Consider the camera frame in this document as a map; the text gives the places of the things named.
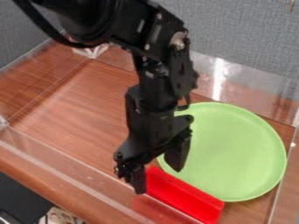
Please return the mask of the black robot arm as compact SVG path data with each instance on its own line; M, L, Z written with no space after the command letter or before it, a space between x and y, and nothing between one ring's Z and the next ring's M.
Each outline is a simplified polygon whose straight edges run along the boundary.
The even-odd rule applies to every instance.
M42 32L73 48L104 43L132 54L139 82L125 91L128 137L117 148L115 173L145 193L145 165L159 156L180 171L191 148L189 105L199 74L184 22L152 0L13 0Z

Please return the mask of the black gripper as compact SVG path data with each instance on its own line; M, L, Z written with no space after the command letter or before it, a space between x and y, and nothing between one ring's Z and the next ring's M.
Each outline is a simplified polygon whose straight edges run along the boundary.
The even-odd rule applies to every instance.
M164 89L160 94L145 91L139 85L125 92L125 124L128 135L119 146L113 160L115 174L145 193L145 165L164 154L165 163L179 172L185 164L192 140L192 115L176 115L177 100Z

